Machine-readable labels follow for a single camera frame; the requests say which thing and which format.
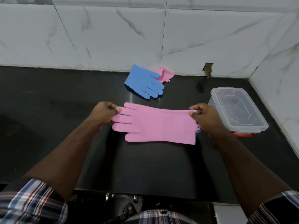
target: black countertop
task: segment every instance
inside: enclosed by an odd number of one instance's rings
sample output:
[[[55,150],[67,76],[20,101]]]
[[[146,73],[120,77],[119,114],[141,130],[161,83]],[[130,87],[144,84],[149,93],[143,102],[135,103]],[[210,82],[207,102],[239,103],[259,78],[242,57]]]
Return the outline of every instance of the black countertop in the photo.
[[[245,79],[174,76],[164,94],[145,100],[124,86],[128,73],[0,67],[0,183],[11,183],[54,149],[99,101],[163,109],[208,103],[215,87],[243,88],[269,128],[240,141],[299,190],[299,159]],[[76,188],[237,203],[219,152],[204,133],[196,145],[128,143],[106,126],[96,134]]]

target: hand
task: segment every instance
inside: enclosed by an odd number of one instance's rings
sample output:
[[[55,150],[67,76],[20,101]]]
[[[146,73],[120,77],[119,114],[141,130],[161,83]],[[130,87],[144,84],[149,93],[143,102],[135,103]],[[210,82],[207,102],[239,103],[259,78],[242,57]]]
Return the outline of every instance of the hand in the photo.
[[[191,116],[200,125],[200,128],[206,131],[208,134],[213,135],[219,128],[226,129],[223,125],[218,112],[211,105],[197,104],[189,108],[190,110],[197,110],[195,112],[189,112]]]
[[[117,105],[108,101],[99,102],[86,120],[94,121],[100,126],[107,124],[111,121],[111,118],[120,113],[121,109],[117,108]]]

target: plastic container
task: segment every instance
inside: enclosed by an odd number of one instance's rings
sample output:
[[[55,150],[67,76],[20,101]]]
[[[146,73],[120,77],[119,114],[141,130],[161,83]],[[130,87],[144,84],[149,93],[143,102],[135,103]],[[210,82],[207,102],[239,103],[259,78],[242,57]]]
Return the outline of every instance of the plastic container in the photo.
[[[239,137],[266,130],[269,125],[248,93],[242,88],[214,88],[209,105],[219,113],[223,124]]]

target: silicone glove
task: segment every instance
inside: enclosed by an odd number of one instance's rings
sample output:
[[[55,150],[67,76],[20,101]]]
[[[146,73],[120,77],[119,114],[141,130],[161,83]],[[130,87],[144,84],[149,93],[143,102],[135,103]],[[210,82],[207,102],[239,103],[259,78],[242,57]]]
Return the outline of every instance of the silicone glove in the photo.
[[[134,64],[125,84],[146,99],[151,96],[157,98],[163,94],[164,89],[164,85],[157,81],[159,77],[159,74]]]
[[[161,68],[159,70],[156,70],[155,72],[160,75],[160,77],[157,80],[161,83],[170,82],[170,79],[174,77],[174,74],[166,68]]]
[[[190,110],[168,110],[126,102],[120,114],[112,117],[115,131],[127,132],[127,142],[167,141],[195,144],[199,129]]]

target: shirt sleeve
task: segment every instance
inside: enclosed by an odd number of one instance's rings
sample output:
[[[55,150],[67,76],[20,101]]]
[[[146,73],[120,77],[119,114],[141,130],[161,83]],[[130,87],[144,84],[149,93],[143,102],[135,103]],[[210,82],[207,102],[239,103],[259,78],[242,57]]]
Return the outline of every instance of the shirt sleeve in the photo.
[[[249,217],[248,224],[294,224],[299,222],[299,193],[285,191],[262,203]]]
[[[0,224],[64,223],[67,203],[47,183],[22,179],[0,192]]]

